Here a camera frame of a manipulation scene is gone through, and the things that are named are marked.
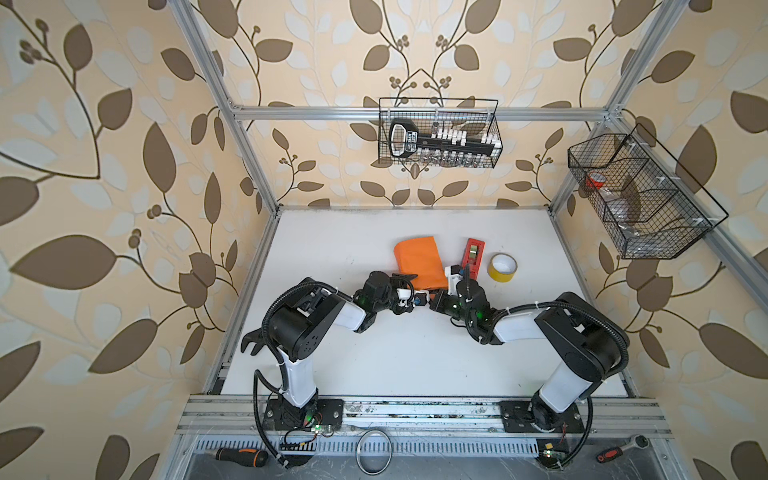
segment white table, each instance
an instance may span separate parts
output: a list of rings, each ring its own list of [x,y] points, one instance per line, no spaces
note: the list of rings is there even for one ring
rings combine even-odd
[[[461,262],[469,237],[485,241],[478,281],[493,307],[555,300],[566,291],[582,294],[543,210],[288,210],[280,218],[242,335],[259,328],[269,305],[304,277],[351,295],[370,272],[397,271],[393,249],[398,242],[430,235],[445,266]],[[497,252],[518,261],[508,283],[488,276],[488,262]],[[324,396],[530,396],[561,361],[543,339],[481,346],[426,306],[400,316],[381,312],[362,334],[332,326],[312,358]],[[222,394],[253,393],[257,368],[280,384],[266,347],[257,356],[238,348]],[[595,395],[627,392],[613,376]]]

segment orange cloth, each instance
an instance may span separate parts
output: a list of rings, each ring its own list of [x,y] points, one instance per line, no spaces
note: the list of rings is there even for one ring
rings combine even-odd
[[[413,238],[395,245],[395,258],[400,273],[418,275],[413,281],[417,290],[448,288],[448,279],[440,261],[434,237]]]

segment floral wallpaper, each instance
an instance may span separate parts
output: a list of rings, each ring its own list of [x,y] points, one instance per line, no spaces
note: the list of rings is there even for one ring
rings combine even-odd
[[[730,213],[768,269],[768,5],[693,0],[625,110]],[[768,478],[768,315],[704,242],[675,260],[619,260],[582,193],[559,215],[598,307],[631,337],[631,375],[659,400],[702,480]]]
[[[501,122],[495,168],[444,168],[378,157],[378,128],[335,121],[247,122],[279,204],[310,207],[548,205],[583,122]]]
[[[0,48],[0,477],[150,478],[260,193],[164,2],[0,0]]]
[[[473,96],[502,107],[600,107],[660,1],[191,4],[237,104]]]

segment black wire mesh basket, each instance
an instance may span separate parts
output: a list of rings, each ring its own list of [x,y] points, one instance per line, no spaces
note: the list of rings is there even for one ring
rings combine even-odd
[[[653,147],[673,174],[650,154]],[[624,259],[673,259],[728,218],[642,124],[629,134],[603,134],[574,145],[568,168]]]
[[[379,163],[493,168],[504,146],[498,101],[475,98],[379,99]]]

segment roll of tape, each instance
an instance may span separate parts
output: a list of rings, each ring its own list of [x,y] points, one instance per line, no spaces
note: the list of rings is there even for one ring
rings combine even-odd
[[[488,264],[488,275],[499,283],[512,280],[518,271],[518,263],[506,253],[497,253]]]

